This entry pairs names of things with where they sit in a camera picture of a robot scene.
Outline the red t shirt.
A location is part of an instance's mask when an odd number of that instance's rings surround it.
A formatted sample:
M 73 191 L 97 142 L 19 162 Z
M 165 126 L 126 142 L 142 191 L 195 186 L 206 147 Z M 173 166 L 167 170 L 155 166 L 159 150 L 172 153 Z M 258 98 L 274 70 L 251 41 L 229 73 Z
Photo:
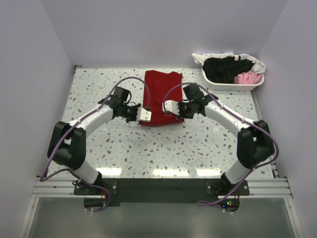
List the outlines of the red t shirt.
M 175 123 L 182 123 L 184 119 L 177 119 L 174 116 L 166 116 L 162 103 L 167 92 L 174 86 L 182 83 L 183 75 L 177 72 L 163 73 L 156 70 L 148 70 L 145 73 L 145 83 L 149 87 L 150 95 L 147 90 L 144 90 L 143 107 L 147 103 L 150 104 L 150 111 L 152 112 L 151 121 L 139 122 L 142 126 L 164 126 Z

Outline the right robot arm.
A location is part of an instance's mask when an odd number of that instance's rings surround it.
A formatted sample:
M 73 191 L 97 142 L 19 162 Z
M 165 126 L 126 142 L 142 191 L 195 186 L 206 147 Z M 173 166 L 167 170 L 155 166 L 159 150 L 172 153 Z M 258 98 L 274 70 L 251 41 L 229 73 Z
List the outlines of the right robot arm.
M 178 103 L 178 117 L 191 119 L 194 114 L 201 114 L 221 124 L 236 137 L 237 159 L 221 176 L 223 193 L 233 194 L 238 183 L 254 169 L 267 165 L 269 157 L 278 156 L 278 145 L 264 120 L 242 117 L 198 84 L 185 84 L 183 92 L 186 102 Z

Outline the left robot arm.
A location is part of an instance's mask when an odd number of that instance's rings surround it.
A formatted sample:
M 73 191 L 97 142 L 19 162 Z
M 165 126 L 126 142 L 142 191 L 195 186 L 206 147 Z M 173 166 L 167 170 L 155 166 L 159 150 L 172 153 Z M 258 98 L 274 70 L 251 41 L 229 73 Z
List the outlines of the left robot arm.
M 91 133 L 114 118 L 121 117 L 127 122 L 141 120 L 141 114 L 147 111 L 141 104 L 128 105 L 130 94 L 126 89 L 115 87 L 113 94 L 99 101 L 80 118 L 55 124 L 48 147 L 46 169 L 54 161 L 84 180 L 88 192 L 100 193 L 103 188 L 102 175 L 86 160 L 86 141 Z

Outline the white laundry basket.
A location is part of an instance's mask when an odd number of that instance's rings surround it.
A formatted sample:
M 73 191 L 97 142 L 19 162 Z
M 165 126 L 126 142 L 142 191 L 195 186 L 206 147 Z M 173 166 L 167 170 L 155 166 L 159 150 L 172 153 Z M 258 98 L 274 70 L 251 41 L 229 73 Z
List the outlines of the white laundry basket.
M 261 73 L 262 77 L 261 77 L 261 81 L 258 84 L 251 84 L 251 85 L 245 85 L 245 84 L 217 84 L 217 83 L 213 83 L 210 82 L 203 69 L 202 69 L 202 74 L 203 77 L 206 81 L 207 84 L 207 88 L 211 89 L 211 90 L 218 90 L 218 91 L 251 91 L 254 88 L 256 88 L 257 86 L 260 86 L 263 82 L 264 82 L 264 73 Z

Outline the black garment in basket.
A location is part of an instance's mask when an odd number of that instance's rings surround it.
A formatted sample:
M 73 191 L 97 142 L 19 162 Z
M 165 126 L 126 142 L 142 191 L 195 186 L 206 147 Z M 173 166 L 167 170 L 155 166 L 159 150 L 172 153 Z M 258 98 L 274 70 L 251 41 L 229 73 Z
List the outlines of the black garment in basket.
M 238 74 L 248 72 L 254 63 L 248 59 L 235 57 L 208 58 L 204 61 L 202 69 L 210 82 L 217 84 L 233 84 Z

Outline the pink garment in basket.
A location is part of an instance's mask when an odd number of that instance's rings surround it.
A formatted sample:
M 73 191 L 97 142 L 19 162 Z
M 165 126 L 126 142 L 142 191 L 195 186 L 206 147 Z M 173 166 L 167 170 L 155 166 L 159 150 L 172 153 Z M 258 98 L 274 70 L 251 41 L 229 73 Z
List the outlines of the pink garment in basket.
M 258 84 L 261 81 L 261 77 L 261 74 L 255 74 L 253 72 L 244 72 L 234 77 L 234 83 L 245 85 Z

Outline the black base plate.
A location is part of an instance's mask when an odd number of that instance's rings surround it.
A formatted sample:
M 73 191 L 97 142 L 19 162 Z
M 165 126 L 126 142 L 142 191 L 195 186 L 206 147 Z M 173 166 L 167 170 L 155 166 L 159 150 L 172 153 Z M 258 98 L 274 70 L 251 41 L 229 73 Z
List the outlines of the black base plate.
M 240 197 L 250 195 L 244 181 L 234 192 L 219 178 L 104 178 L 102 189 L 73 181 L 74 195 L 84 197 L 84 207 L 118 207 L 121 203 L 196 203 L 215 202 L 220 197 L 230 196 L 220 202 L 228 211 L 236 211 Z

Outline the aluminium frame rail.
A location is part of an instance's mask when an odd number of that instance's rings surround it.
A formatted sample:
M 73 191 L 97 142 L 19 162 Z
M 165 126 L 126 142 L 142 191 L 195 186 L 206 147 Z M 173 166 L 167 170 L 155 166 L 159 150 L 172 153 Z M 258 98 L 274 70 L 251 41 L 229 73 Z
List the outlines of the aluminium frame rail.
M 51 178 L 40 182 L 35 180 L 33 197 L 72 197 L 74 195 L 75 178 Z M 292 198 L 286 178 L 249 178 L 247 179 L 249 198 Z

